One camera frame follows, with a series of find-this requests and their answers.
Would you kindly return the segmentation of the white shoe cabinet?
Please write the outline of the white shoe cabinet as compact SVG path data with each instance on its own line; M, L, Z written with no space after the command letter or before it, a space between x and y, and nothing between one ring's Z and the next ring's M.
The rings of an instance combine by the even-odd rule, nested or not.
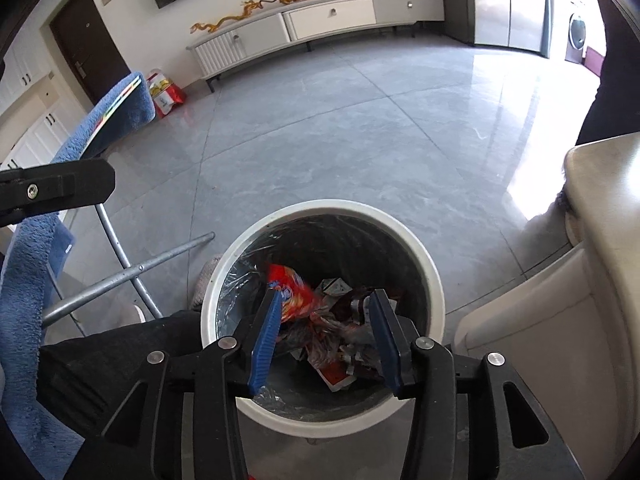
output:
M42 49L14 41L1 81L1 167L50 162L85 110Z

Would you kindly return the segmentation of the trash in bin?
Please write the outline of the trash in bin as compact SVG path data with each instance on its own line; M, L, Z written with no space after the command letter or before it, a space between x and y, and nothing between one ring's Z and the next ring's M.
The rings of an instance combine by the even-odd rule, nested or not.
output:
M380 380L382 365L368 306L373 289L352 287L342 278L326 278L310 288L320 307L308 318L281 322L274 355L305 364L333 392L359 379Z

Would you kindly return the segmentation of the folding table metal legs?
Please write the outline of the folding table metal legs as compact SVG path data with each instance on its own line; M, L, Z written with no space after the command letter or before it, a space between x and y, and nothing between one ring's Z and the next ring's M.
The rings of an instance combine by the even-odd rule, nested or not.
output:
M216 233L214 231L210 231L204 235L195 237L193 240L189 240L184 244L168 249L166 252L162 252L148 260L132 264L128 259L125 249L122 247L122 243L117 236L113 223L111 222L104 205L96 205L94 206L94 209L96 210L96 215L98 216L98 220L102 226L104 234L106 235L107 241L114 250L115 256L120 264L120 270L115 274L109 275L107 278L86 287L76 295L61 298L52 307L48 307L44 310L41 322L41 326L43 328L48 328L54 323L61 321L62 318L65 318L66 316L72 316L78 309L85 306L90 301L99 298L99 296L103 296L107 292L110 292L127 282L132 285L142 300L142 304L145 306L145 309L151 313L152 317L161 318L163 316L163 312L152 298L148 289L145 287L145 284L143 284L140 276L157 268L161 264L168 262L169 260L175 259L186 252L190 252L191 249L211 242L216 237Z

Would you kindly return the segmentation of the blue shaggy carpet cloth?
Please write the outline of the blue shaggy carpet cloth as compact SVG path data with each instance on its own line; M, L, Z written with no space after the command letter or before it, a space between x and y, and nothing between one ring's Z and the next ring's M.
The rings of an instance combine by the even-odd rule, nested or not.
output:
M52 176L66 162L86 162L148 124L155 108L142 73L134 72L99 100L52 158ZM37 401L42 310L50 299L48 266L60 270L73 241L58 218L70 206L17 223L1 270L1 477L61 479L84 439Z

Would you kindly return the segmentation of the white round trash bin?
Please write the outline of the white round trash bin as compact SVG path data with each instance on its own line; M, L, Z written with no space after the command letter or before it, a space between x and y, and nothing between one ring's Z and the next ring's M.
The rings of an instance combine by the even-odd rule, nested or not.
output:
M206 285L204 344L231 335L267 287L283 296L276 352L265 385L236 405L280 434L345 437L402 407L384 384L371 292L384 290L420 335L444 336L444 290L431 255L399 220L365 204L311 200L245 230Z

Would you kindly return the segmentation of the beige sofa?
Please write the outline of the beige sofa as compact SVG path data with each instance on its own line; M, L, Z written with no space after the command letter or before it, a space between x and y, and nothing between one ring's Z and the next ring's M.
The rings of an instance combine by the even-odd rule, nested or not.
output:
M452 348L497 351L544 407L589 479L608 478L639 435L639 137L570 150L579 242L462 318Z

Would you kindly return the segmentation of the dark brown entrance door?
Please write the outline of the dark brown entrance door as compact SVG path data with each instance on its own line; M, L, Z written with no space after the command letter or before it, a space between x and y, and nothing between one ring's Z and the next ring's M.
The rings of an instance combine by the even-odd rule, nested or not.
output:
M130 74L93 0L68 0L55 14L50 29L93 104Z

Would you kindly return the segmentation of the golden dragon figurine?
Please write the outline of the golden dragon figurine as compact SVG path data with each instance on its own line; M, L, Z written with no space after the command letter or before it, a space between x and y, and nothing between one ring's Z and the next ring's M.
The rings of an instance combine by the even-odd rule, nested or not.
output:
M264 5L268 3L268 0L247 0L242 3L242 12L240 14L227 15L220 18L215 23L197 22L190 27L190 33L196 32L208 32L212 34L221 28L223 24L227 22L239 22L250 18L252 14L257 10L262 10Z

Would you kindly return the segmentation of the washing machine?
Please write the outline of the washing machine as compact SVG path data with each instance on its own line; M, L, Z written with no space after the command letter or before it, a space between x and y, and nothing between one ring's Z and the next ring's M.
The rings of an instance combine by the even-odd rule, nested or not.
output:
M570 13L567 21L567 43L565 59L567 62L582 64L587 45L587 14L580 0L570 0Z

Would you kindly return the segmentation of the grey fluffy slipper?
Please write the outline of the grey fluffy slipper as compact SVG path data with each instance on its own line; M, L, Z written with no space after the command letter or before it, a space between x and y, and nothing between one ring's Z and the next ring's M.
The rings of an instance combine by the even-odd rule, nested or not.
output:
M216 255L206 261L200 274L198 274L198 279L195 282L190 303L190 309L192 311L200 312L202 310L208 283L212 278L220 259L221 255Z

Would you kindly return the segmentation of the white tv cabinet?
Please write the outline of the white tv cabinet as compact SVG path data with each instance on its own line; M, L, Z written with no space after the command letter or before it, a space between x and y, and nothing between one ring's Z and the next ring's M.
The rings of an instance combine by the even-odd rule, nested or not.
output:
M385 27L445 21L444 0L307 0L284 6L268 0L262 10L239 22L227 22L212 34L196 32L186 47L212 84L220 75L290 47Z

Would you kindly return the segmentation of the red snack bag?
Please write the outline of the red snack bag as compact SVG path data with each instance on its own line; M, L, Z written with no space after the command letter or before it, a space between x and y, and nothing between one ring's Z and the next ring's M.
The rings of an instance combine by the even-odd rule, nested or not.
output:
M320 307L318 295L288 266L270 263L267 282L282 296L282 323L308 318Z

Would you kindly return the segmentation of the red white shopping bag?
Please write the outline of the red white shopping bag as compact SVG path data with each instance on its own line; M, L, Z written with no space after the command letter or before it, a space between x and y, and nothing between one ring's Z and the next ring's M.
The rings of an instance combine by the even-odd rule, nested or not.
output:
M186 102L183 90L158 68L150 70L145 80L159 118L166 117L175 107Z

